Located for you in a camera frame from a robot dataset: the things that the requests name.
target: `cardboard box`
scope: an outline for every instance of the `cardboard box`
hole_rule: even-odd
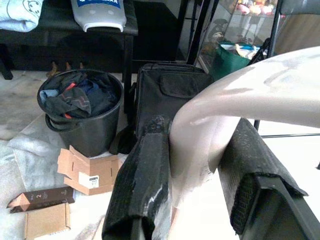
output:
[[[12,208],[10,213],[19,213],[50,206],[74,203],[74,190],[72,187],[59,187],[39,191],[29,191],[19,194],[12,199],[6,208]]]
[[[24,239],[26,240],[64,230],[70,230],[68,203],[31,211],[25,215]]]
[[[66,175],[64,183],[86,195],[112,191],[121,162],[116,155],[89,159],[72,146],[61,149],[58,173]]]

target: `white label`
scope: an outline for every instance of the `white label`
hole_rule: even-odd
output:
[[[88,189],[94,189],[99,187],[99,176],[89,176],[83,172],[79,172],[79,184],[85,186]]]

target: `flattened cardboard box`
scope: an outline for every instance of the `flattened cardboard box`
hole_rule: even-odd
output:
[[[70,209],[68,203],[31,211],[25,215],[24,239],[26,240],[69,229]]]
[[[72,146],[61,149],[58,173],[66,175],[64,183],[86,195],[112,191],[121,162],[116,155],[90,159]]]
[[[12,199],[6,208],[12,208],[10,213],[19,213],[35,209],[43,209],[50,206],[74,203],[74,189],[69,186],[28,191],[19,194]]]

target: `box label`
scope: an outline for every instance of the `box label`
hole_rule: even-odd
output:
[[[107,4],[114,6],[120,9],[120,2],[119,0],[77,0],[78,7],[82,7],[87,4]]]
[[[79,172],[79,184],[88,188],[94,189],[99,187],[99,175],[96,176],[89,176],[83,172]]]

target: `bucket handle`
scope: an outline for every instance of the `bucket handle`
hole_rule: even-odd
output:
[[[49,115],[48,114],[45,114],[45,123],[47,125],[47,127],[54,131],[54,132],[57,132],[57,133],[63,133],[63,132],[69,132],[69,131],[72,131],[72,130],[75,130],[77,128],[80,127],[80,122],[76,122],[76,123],[66,123],[66,124],[60,124],[60,123],[56,123],[56,124],[59,124],[61,126],[66,126],[66,128],[64,129],[58,129],[56,127],[54,127],[51,123],[51,121],[53,121],[52,119],[50,119]]]

